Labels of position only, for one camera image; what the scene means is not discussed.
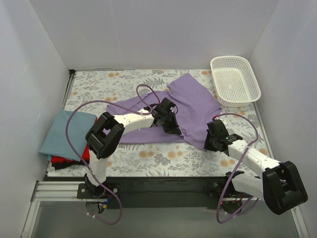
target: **white wall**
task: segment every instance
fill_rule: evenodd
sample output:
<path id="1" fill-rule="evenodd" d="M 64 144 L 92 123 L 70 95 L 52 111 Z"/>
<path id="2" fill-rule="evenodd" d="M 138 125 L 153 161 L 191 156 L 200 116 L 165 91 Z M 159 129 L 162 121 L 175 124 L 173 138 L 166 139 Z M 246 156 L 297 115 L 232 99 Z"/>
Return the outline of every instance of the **white wall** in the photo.
<path id="1" fill-rule="evenodd" d="M 28 0 L 0 0 L 0 42 L 0 237 L 17 238 L 68 72 Z"/>
<path id="2" fill-rule="evenodd" d="M 250 63 L 274 156 L 296 164 L 309 197 L 301 211 L 317 237 L 317 1 L 281 0 Z"/>
<path id="3" fill-rule="evenodd" d="M 278 0 L 30 0 L 68 69 L 250 57 Z"/>

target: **perforated basket bottom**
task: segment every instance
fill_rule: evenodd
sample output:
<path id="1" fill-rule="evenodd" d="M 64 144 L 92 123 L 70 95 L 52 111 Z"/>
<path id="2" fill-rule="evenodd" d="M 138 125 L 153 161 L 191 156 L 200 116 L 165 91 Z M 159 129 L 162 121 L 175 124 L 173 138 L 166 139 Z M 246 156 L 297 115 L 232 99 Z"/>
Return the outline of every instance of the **perforated basket bottom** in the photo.
<path id="1" fill-rule="evenodd" d="M 218 94 L 226 101 L 247 102 L 252 99 L 248 85 L 241 70 L 218 68 L 213 70 L 217 78 Z"/>

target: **folded teal cloth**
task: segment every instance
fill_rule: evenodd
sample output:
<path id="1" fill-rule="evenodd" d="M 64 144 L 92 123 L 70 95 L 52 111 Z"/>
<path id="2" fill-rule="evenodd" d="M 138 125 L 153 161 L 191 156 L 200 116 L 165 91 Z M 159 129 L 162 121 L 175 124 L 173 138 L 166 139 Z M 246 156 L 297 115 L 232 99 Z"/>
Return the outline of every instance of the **folded teal cloth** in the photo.
<path id="1" fill-rule="evenodd" d="M 69 146 L 65 135 L 66 123 L 71 114 L 72 112 L 62 109 L 54 118 L 50 131 L 39 151 L 41 154 L 61 156 L 69 160 L 80 161 L 80 158 Z M 76 112 L 70 121 L 68 127 L 69 139 L 80 155 L 84 153 L 87 145 L 85 136 L 95 123 L 95 120 L 96 116 L 93 114 Z"/>

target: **stack of folded clothes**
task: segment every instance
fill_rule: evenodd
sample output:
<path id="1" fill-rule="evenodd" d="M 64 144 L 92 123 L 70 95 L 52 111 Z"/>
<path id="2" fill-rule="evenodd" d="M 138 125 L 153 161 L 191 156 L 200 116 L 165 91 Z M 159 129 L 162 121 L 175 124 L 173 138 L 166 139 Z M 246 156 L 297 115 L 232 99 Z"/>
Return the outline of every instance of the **stack of folded clothes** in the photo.
<path id="1" fill-rule="evenodd" d="M 69 146 L 65 128 L 72 112 L 60 110 L 54 118 L 50 131 L 40 149 L 40 153 L 48 155 L 48 160 L 56 169 L 64 169 L 72 165 L 83 165 L 83 162 Z M 77 112 L 68 127 L 69 139 L 85 161 L 89 161 L 89 148 L 85 136 L 96 121 L 96 116 L 90 113 Z"/>

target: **basket rim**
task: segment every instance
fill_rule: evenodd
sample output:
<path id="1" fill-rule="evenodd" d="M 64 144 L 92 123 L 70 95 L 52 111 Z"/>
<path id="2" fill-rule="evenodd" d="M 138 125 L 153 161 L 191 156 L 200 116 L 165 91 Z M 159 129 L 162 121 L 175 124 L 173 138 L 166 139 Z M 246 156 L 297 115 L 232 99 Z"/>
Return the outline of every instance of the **basket rim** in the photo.
<path id="1" fill-rule="evenodd" d="M 224 99 L 223 96 L 221 96 L 221 94 L 219 94 L 219 90 L 218 90 L 218 85 L 217 85 L 217 82 L 214 80 L 215 79 L 215 75 L 213 73 L 213 68 L 212 68 L 212 63 L 217 60 L 217 59 L 220 59 L 220 58 L 232 58 L 232 59 L 240 59 L 242 60 L 245 64 L 247 64 L 251 71 L 251 76 L 253 78 L 253 81 L 255 83 L 255 85 L 257 86 L 257 92 L 258 92 L 258 96 L 255 98 L 255 99 L 252 99 L 252 100 L 247 100 L 247 101 L 232 101 L 232 100 L 227 100 L 227 99 Z M 214 87 L 216 89 L 216 93 L 217 95 L 225 102 L 228 102 L 228 103 L 253 103 L 253 102 L 256 102 L 258 99 L 260 99 L 261 97 L 261 89 L 259 87 L 259 84 L 258 84 L 258 81 L 257 81 L 257 78 L 256 76 L 254 75 L 254 72 L 253 72 L 253 69 L 250 65 L 250 62 L 246 59 L 246 58 L 243 58 L 241 56 L 218 56 L 218 57 L 215 57 L 213 58 L 211 61 L 210 61 L 210 67 L 211 67 L 211 73 L 212 73 L 212 81 L 213 81 L 213 84 L 214 84 Z"/>

